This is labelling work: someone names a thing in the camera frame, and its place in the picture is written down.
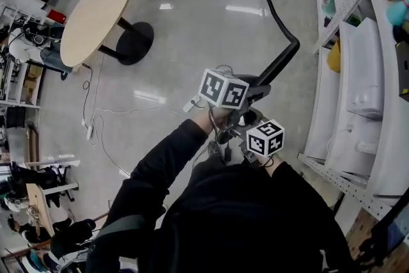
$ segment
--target table top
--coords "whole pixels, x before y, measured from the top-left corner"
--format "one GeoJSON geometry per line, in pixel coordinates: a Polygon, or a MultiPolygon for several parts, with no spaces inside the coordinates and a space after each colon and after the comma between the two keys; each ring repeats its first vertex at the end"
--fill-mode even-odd
{"type": "Polygon", "coordinates": [[[41,225],[52,237],[54,235],[54,229],[52,228],[52,221],[43,191],[34,183],[27,183],[26,187],[30,205],[36,205],[40,213],[41,225]]]}
{"type": "Polygon", "coordinates": [[[61,59],[74,67],[92,55],[122,16],[128,0],[80,0],[65,25],[61,59]]]}

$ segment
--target table pedestal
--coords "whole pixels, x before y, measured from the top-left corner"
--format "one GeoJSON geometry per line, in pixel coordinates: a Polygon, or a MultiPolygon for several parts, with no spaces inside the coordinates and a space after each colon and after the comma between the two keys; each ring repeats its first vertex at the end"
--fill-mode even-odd
{"type": "Polygon", "coordinates": [[[123,65],[132,65],[143,59],[150,50],[154,32],[150,24],[139,22],[131,24],[120,18],[118,25],[125,32],[121,35],[116,45],[116,51],[102,45],[100,52],[116,58],[123,65]]]}

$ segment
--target shiny gray floor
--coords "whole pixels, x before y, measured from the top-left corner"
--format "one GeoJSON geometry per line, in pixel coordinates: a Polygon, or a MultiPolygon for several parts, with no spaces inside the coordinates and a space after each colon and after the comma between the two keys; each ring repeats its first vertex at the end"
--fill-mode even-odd
{"type": "MultiPolygon", "coordinates": [[[[281,155],[300,169],[297,153],[305,145],[316,87],[316,58],[311,54],[318,34],[316,1],[273,2],[285,25],[299,38],[301,49],[272,84],[271,95],[255,107],[284,126],[286,141],[281,155]]],[[[124,17],[130,22],[149,22],[155,29],[155,41],[149,54],[133,66],[122,66],[105,56],[95,109],[129,111],[155,106],[154,102],[134,97],[135,90],[166,98],[163,108],[128,115],[97,112],[104,118],[105,149],[126,171],[131,171],[153,146],[189,117],[177,113],[182,113],[182,107],[197,93],[205,68],[229,64],[235,73],[258,75],[288,44],[265,0],[130,0],[124,17]]],[[[121,32],[115,27],[107,46],[114,48],[121,32]]],[[[88,63],[94,69],[94,78],[87,119],[102,59],[98,53],[88,63]]],[[[102,151],[100,117],[95,118],[99,144],[92,147],[86,141],[81,126],[86,94],[82,84],[88,78],[89,72],[83,68],[65,82],[58,74],[48,72],[39,124],[42,157],[71,153],[81,160],[80,166],[72,170],[73,179],[80,184],[72,203],[79,219],[105,212],[124,179],[102,151]]],[[[187,164],[171,187],[166,204],[184,190],[191,165],[187,164]]]]}

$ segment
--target black vacuum hose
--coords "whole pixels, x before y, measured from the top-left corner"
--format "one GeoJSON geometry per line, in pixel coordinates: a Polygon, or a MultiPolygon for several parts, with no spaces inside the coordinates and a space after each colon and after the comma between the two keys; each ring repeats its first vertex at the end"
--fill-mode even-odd
{"type": "Polygon", "coordinates": [[[300,42],[298,39],[293,36],[290,31],[286,28],[284,23],[281,22],[281,19],[279,18],[278,14],[275,12],[273,2],[271,0],[267,0],[268,7],[270,7],[271,14],[273,15],[273,18],[277,22],[278,26],[280,27],[280,30],[288,41],[291,43],[283,50],[281,54],[264,70],[263,73],[260,74],[258,81],[256,83],[256,86],[264,86],[267,84],[270,84],[277,75],[282,71],[284,67],[287,66],[289,61],[294,57],[295,53],[299,50],[300,48],[300,42]]]}

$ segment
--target white container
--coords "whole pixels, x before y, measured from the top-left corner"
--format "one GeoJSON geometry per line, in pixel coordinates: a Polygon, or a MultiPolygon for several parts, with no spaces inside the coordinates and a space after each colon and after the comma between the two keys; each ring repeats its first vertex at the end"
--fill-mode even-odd
{"type": "Polygon", "coordinates": [[[349,90],[346,110],[373,120],[383,116],[382,46],[375,21],[366,18],[348,40],[349,90]]]}

